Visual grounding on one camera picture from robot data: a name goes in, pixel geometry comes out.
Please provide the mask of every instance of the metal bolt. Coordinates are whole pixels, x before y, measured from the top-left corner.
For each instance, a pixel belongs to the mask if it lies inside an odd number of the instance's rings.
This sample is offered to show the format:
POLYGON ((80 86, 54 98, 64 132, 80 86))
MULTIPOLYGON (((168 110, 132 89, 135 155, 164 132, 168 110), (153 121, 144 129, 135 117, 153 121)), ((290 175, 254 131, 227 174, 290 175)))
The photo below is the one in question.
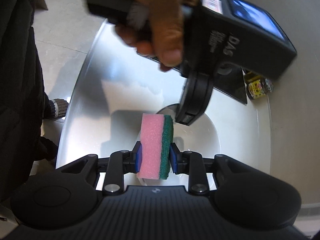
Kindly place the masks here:
POLYGON ((117 184, 108 184, 104 186, 104 190, 107 192, 117 192, 120 189, 120 186, 117 184))
POLYGON ((205 191, 208 190, 207 186, 204 185, 204 184, 195 184, 195 185, 192 185, 191 189, 192 189, 192 191, 198 192, 198 193, 205 192, 205 191))

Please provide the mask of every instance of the sponge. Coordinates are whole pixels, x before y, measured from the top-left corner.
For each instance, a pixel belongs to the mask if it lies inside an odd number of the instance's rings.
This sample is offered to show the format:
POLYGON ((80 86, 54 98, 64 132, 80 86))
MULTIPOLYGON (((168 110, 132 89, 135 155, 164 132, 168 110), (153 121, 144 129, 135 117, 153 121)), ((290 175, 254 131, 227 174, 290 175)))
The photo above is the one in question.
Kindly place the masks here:
POLYGON ((172 140, 173 122, 170 115, 143 114, 140 134, 142 161, 138 178, 167 179, 172 140))

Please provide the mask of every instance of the lit screen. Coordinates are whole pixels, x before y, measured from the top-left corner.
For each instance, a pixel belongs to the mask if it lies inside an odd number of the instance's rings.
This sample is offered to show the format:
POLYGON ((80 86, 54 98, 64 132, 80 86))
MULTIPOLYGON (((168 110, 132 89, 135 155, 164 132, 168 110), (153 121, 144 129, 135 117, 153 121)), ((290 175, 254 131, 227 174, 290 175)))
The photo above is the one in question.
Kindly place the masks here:
POLYGON ((284 39, 270 17, 262 10, 240 0, 232 0, 231 4, 233 7, 233 14, 235 16, 247 20, 248 22, 265 29, 273 35, 284 39))

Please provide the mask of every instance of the white plate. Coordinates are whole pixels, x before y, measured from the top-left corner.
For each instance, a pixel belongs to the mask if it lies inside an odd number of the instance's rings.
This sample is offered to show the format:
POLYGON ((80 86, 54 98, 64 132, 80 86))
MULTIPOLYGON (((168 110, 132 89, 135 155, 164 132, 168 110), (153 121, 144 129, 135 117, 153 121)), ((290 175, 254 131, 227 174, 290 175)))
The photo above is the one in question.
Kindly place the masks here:
MULTIPOLYGON (((161 109, 157 114, 168 114, 173 119, 173 142, 181 152, 194 151, 202 154, 204 158, 213 158, 221 153, 220 142, 217 130, 210 118, 204 114, 190 126, 175 122, 175 110, 178 104, 167 106, 161 109)), ((207 174, 210 190, 215 189, 212 174, 207 174)), ((188 178, 186 174, 175 175, 170 168, 169 177, 163 179, 140 179, 143 186, 175 186, 184 185, 188 189, 188 178)))

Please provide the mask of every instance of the hand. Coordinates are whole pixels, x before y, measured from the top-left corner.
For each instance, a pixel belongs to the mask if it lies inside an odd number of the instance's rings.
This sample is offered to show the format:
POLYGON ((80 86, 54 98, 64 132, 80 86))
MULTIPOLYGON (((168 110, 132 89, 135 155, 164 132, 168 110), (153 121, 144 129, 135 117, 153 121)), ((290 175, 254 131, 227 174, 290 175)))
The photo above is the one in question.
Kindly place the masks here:
POLYGON ((137 41, 132 28, 116 26, 116 33, 126 44, 136 47, 145 56, 156 55, 162 62, 160 69, 168 71, 181 63, 183 52, 182 3, 196 5, 198 0, 136 0, 149 8, 152 43, 137 41))

